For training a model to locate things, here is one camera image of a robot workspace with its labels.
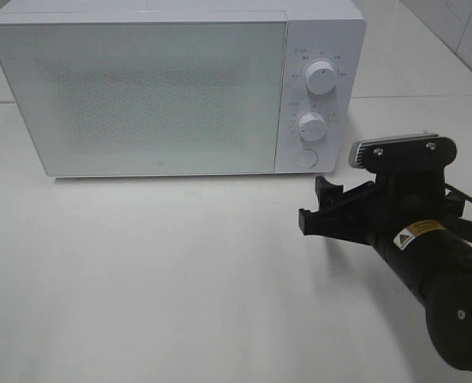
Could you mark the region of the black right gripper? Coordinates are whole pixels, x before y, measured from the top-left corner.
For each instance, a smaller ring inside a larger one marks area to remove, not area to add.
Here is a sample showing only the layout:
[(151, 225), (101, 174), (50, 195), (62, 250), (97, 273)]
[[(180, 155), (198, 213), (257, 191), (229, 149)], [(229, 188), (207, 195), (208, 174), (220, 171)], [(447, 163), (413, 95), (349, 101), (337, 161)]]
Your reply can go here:
[(448, 223), (462, 202), (447, 197), (443, 170), (378, 174), (355, 188), (315, 179), (317, 211), (301, 208), (303, 235), (371, 247), (464, 247)]

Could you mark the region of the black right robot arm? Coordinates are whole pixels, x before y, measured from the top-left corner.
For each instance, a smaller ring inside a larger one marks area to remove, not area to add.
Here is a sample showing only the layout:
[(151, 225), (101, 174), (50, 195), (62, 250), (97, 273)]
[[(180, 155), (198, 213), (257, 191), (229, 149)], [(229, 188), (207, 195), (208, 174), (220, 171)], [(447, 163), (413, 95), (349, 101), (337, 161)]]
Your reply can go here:
[(315, 191), (302, 233), (372, 247), (424, 307), (440, 357), (472, 371), (472, 246), (452, 230), (462, 201), (446, 195), (443, 171), (379, 174), (349, 191), (317, 176)]

